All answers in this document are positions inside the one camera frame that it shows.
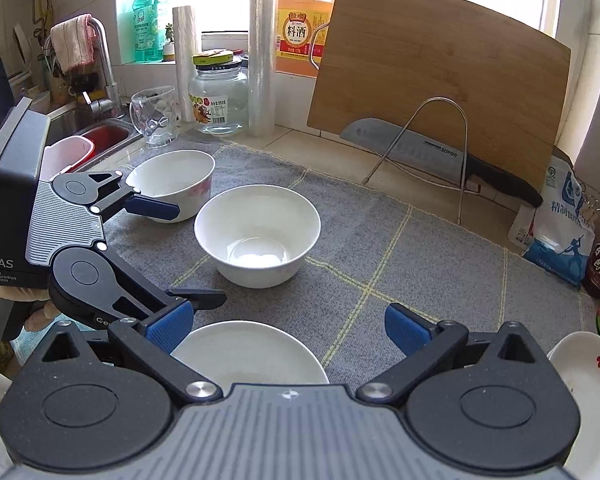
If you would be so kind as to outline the operator hand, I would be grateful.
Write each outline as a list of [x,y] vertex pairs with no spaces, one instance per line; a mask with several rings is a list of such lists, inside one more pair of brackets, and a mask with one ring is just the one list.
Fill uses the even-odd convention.
[[23,328],[30,333],[39,332],[50,326],[60,315],[55,305],[47,300],[41,309],[34,311],[23,324]]

